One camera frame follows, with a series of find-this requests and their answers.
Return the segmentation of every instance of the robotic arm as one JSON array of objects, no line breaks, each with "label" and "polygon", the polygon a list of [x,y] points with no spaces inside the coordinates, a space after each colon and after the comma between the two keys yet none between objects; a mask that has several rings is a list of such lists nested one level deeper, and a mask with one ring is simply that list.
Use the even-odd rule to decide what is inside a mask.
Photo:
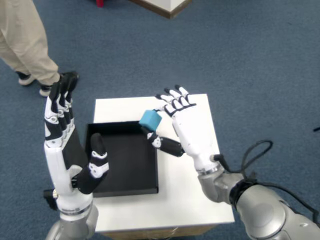
[{"label": "robotic arm", "polygon": [[[219,161],[221,155],[215,156],[212,151],[210,132],[205,129],[193,96],[179,85],[175,88],[165,89],[168,95],[156,97],[165,101],[161,110],[172,118],[183,151],[193,158],[206,197],[234,206],[252,240],[320,239],[317,224],[295,213],[275,191],[240,173],[225,170]],[[155,132],[147,133],[155,147],[161,145],[161,137],[156,136]]]},{"label": "robotic arm", "polygon": [[84,240],[94,234],[98,210],[92,192],[109,170],[98,133],[91,137],[89,161],[80,144],[72,111],[77,80],[66,77],[55,83],[45,106],[44,151],[54,190],[44,191],[44,197],[60,212],[46,240]]}]

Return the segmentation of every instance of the white table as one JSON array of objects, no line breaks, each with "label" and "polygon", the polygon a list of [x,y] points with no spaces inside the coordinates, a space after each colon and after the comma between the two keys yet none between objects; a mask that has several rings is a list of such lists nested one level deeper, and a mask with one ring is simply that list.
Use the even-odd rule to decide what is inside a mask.
[{"label": "white table", "polygon": [[[214,153],[219,153],[214,124],[206,94],[194,95],[207,129],[211,131]],[[161,105],[155,97],[111,98],[95,101],[94,123],[139,121],[145,110]],[[157,133],[178,140],[171,119],[161,112]],[[177,158],[157,152],[158,194],[95,198],[99,211],[97,232],[120,232],[161,228],[219,225],[234,222],[232,207],[208,200],[198,182],[191,157]]]}]

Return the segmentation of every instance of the black tray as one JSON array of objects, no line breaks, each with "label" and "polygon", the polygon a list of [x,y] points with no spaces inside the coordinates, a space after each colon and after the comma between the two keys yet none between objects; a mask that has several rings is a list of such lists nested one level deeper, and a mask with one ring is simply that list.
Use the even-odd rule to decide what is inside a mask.
[{"label": "black tray", "polygon": [[101,134],[109,162],[108,174],[93,192],[94,197],[158,193],[157,151],[147,141],[138,121],[88,124],[88,158],[94,133]]}]

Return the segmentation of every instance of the sneaker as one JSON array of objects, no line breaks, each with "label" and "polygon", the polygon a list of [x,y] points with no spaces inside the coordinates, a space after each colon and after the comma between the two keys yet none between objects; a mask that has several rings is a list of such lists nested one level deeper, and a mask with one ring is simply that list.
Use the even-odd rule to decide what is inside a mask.
[{"label": "sneaker", "polygon": [[[76,78],[78,79],[79,78],[79,75],[76,71],[69,71],[69,72],[64,72],[64,73],[60,73],[60,80],[59,82],[61,81],[62,78]],[[51,91],[51,87],[52,85],[43,85],[43,84],[40,84],[40,95],[42,97],[48,97],[49,94],[50,94],[50,91]]]},{"label": "sneaker", "polygon": [[17,71],[16,72],[19,76],[19,84],[22,86],[28,86],[30,84],[32,84],[34,82],[34,80],[36,80],[31,74],[26,75],[22,72]]}]

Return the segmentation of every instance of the blue cube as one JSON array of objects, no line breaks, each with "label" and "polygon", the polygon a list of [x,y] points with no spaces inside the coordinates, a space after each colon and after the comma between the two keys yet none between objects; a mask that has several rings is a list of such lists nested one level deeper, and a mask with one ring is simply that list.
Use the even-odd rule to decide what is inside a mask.
[{"label": "blue cube", "polygon": [[146,110],[139,121],[139,124],[152,132],[155,132],[162,120],[162,117],[154,110]]}]

